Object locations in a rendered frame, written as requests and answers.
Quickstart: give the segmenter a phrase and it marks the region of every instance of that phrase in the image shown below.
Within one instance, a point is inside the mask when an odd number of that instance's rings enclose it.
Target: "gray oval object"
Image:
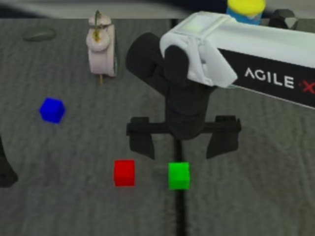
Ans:
[[[56,31],[47,26],[31,27],[23,33],[23,39],[29,42],[45,41],[54,37],[56,37]]]

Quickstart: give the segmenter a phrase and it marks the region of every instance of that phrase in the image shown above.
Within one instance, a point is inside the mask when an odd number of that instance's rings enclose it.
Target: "yellow cap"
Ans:
[[[235,13],[254,16],[263,12],[266,2],[265,0],[228,0],[227,5]]]

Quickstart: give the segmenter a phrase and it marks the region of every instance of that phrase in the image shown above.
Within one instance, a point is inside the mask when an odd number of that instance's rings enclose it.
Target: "cube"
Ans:
[[[174,162],[168,164],[169,189],[189,189],[189,163]]]
[[[114,161],[114,184],[116,187],[134,186],[134,160]]]
[[[64,112],[63,102],[53,98],[46,98],[39,109],[39,113],[44,121],[55,124],[60,123]]]

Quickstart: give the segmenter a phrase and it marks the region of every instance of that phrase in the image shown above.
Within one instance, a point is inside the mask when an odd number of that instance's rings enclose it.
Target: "pink toy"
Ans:
[[[94,27],[89,30],[86,38],[90,70],[99,75],[102,84],[103,75],[116,76],[115,26],[108,16],[99,11],[89,19],[89,25]]]

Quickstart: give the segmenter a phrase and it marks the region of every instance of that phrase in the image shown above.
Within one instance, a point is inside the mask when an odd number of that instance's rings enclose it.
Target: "red cube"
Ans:
[[[134,160],[114,161],[114,184],[116,187],[134,186]]]

